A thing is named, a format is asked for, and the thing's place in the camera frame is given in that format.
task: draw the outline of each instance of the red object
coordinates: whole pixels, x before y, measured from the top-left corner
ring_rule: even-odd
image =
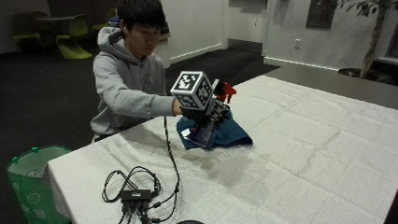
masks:
[[[216,95],[216,99],[225,102],[225,99],[228,98],[226,104],[232,101],[233,95],[237,94],[236,89],[229,85],[226,82],[224,83],[224,90],[222,94]]]

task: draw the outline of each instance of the electrical cord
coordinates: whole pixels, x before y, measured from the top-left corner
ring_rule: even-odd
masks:
[[[164,117],[164,131],[165,131],[167,151],[168,151],[169,158],[173,162],[173,167],[175,167],[175,171],[176,171],[176,174],[177,174],[177,183],[176,183],[175,191],[164,201],[156,202],[156,203],[152,204],[152,206],[149,206],[151,199],[157,197],[160,195],[160,192],[161,192],[161,182],[157,179],[156,174],[153,174],[147,168],[144,168],[141,166],[136,166],[131,170],[128,175],[125,175],[125,173],[121,170],[116,170],[116,171],[111,172],[111,174],[108,175],[108,178],[104,182],[103,199],[107,203],[115,203],[119,199],[123,198],[123,203],[124,203],[123,212],[124,212],[124,215],[123,215],[120,224],[124,222],[124,218],[125,218],[127,213],[129,214],[128,215],[128,224],[131,223],[132,214],[133,214],[136,209],[137,209],[137,216],[141,217],[143,224],[161,223],[165,220],[168,220],[176,212],[177,193],[180,191],[180,172],[179,172],[179,168],[177,168],[177,165],[176,165],[176,160],[175,160],[175,156],[173,156],[173,152],[172,152],[172,148],[171,148],[169,132],[168,132],[168,129],[167,129],[167,117]],[[151,191],[149,198],[145,198],[144,200],[133,200],[133,199],[131,199],[132,194],[135,192],[137,192],[140,189],[139,189],[137,185],[131,181],[131,178],[136,173],[141,173],[141,172],[148,173],[153,177],[155,187],[153,187],[153,191],[149,190]],[[113,198],[109,198],[108,195],[107,195],[107,187],[108,187],[108,183],[109,183],[109,181],[111,181],[111,179],[115,175],[120,175],[124,178],[124,184],[123,184],[123,187],[121,187],[117,195]],[[124,198],[124,193],[128,193],[127,196],[129,196],[129,199]],[[151,218],[148,216],[148,210],[160,207],[173,197],[175,197],[173,209],[172,209],[172,212],[171,212],[169,216],[165,217],[165,218]]]
[[[137,215],[141,216],[147,221],[149,221],[152,223],[161,223],[173,216],[173,214],[176,212],[176,207],[177,207],[177,193],[180,191],[180,172],[179,172],[179,168],[177,168],[177,164],[176,164],[176,160],[175,160],[175,156],[173,156],[173,152],[172,152],[172,147],[171,147],[169,131],[168,131],[168,128],[167,128],[167,117],[163,117],[163,118],[164,118],[164,123],[163,124],[164,124],[164,133],[165,133],[167,151],[168,151],[169,158],[173,162],[175,171],[176,171],[176,175],[177,175],[177,183],[176,183],[176,187],[175,187],[175,191],[173,191],[172,195],[163,202],[155,203],[151,207],[144,208],[143,211],[137,212]],[[175,196],[173,209],[172,209],[172,213],[169,214],[169,216],[165,217],[164,219],[151,218],[147,214],[147,211],[149,209],[160,207],[165,202],[168,202],[173,198],[173,196]]]

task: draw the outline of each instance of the black hair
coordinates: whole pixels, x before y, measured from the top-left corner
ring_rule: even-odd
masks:
[[[161,29],[165,25],[160,0],[123,0],[117,13],[128,30],[132,29],[136,23],[156,29]]]

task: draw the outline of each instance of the person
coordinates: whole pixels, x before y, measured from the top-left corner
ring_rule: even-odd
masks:
[[[95,141],[155,117],[181,115],[180,103],[165,93],[165,71],[153,53],[165,25],[160,0],[123,0],[120,27],[99,33],[93,62],[99,115],[91,121]]]

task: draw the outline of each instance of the electrical outlet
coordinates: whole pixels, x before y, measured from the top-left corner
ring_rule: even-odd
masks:
[[[301,39],[296,40],[294,48],[300,49],[301,48]]]

